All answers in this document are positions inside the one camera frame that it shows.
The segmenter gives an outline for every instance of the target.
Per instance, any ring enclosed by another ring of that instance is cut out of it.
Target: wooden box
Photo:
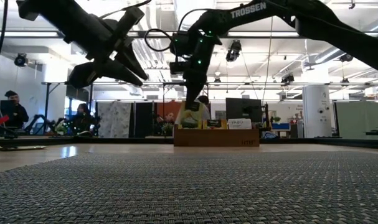
[[[177,129],[174,146],[258,147],[258,129]]]

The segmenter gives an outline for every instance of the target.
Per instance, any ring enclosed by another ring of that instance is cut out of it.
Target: hat
[[[18,94],[17,94],[15,91],[11,91],[11,90],[7,91],[7,92],[4,94],[4,96],[6,96],[6,97],[16,96],[16,95],[18,95]]]

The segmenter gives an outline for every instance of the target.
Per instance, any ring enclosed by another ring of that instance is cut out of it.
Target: gray woven mat
[[[378,154],[85,154],[0,173],[0,223],[378,223]]]

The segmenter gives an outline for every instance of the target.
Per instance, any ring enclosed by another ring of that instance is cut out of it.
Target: robotic arm
[[[40,14],[63,33],[66,43],[75,42],[86,51],[91,62],[77,65],[69,77],[68,84],[75,88],[88,86],[102,76],[139,86],[142,81],[137,76],[147,79],[133,53],[132,39],[127,38],[144,16],[138,7],[122,9],[126,12],[116,21],[86,13],[74,0],[17,0],[17,5],[21,18],[34,21]],[[117,53],[114,60],[110,59],[113,52]]]
[[[326,41],[378,70],[378,38],[345,25],[321,1],[253,0],[230,10],[209,9],[188,31],[173,34],[171,52],[176,58],[184,57],[185,61],[171,63],[171,73],[183,73],[187,106],[207,81],[214,45],[222,44],[218,36],[225,35],[233,27],[271,16],[283,19],[299,35]]]

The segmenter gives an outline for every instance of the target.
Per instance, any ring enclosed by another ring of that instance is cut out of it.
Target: computer monitor
[[[262,122],[262,100],[226,98],[226,119],[249,118]]]
[[[8,115],[9,119],[13,119],[13,114],[16,106],[13,101],[10,100],[0,100],[0,118]]]

